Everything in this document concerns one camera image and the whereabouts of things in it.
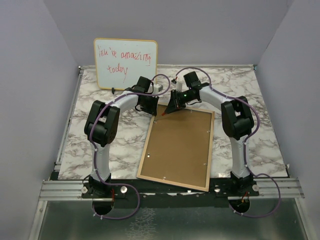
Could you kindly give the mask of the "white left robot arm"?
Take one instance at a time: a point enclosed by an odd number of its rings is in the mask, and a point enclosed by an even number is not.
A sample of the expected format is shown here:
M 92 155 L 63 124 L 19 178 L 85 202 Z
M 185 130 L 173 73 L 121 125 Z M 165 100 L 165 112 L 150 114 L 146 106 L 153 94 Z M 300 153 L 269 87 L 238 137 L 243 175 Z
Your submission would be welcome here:
M 125 89 L 109 102 L 93 102 L 87 117 L 84 133 L 92 149 L 92 170 L 88 184 L 97 196 L 106 197 L 111 190 L 111 171 L 109 166 L 110 145 L 116 137 L 120 115 L 139 107 L 140 112 L 157 115 L 159 97 L 149 92 L 152 80 L 141 76 L 137 84 Z

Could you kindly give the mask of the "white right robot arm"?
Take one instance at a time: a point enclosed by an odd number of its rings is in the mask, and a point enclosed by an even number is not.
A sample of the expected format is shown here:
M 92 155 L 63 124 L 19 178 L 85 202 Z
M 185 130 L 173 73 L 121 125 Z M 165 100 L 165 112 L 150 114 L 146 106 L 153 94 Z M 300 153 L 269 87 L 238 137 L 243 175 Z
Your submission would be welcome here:
M 240 196 L 253 183 L 247 159 L 247 141 L 252 135 L 254 119 L 248 100 L 244 96 L 228 96 L 214 89 L 210 83 L 202 83 L 194 71 L 185 74 L 183 78 L 188 90 L 171 90 L 170 100 L 163 114 L 180 111 L 193 100 L 209 103 L 221 111 L 222 128 L 230 139 L 232 151 L 229 189 L 234 195 Z

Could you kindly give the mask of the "white dry-erase board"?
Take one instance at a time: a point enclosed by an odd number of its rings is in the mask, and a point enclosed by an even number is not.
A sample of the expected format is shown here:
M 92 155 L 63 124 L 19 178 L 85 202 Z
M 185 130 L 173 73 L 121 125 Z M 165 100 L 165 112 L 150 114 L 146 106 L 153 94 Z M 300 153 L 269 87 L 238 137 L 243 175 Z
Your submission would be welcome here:
M 93 41 L 96 83 L 103 90 L 124 90 L 139 77 L 157 74 L 158 44 L 154 40 L 96 38 Z

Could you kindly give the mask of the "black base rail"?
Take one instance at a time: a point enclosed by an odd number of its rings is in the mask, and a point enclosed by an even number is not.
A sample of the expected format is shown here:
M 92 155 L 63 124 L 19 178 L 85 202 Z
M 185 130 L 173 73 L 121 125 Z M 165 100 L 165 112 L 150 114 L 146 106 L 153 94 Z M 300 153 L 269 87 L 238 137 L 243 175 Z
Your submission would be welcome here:
M 116 209 L 140 208 L 226 208 L 229 201 L 259 196 L 252 188 L 235 191 L 228 178 L 211 178 L 209 190 L 186 187 L 142 179 L 114 179 L 112 186 L 94 189 L 87 180 L 49 180 L 43 183 L 40 196 L 50 201 L 92 201 L 103 207 Z

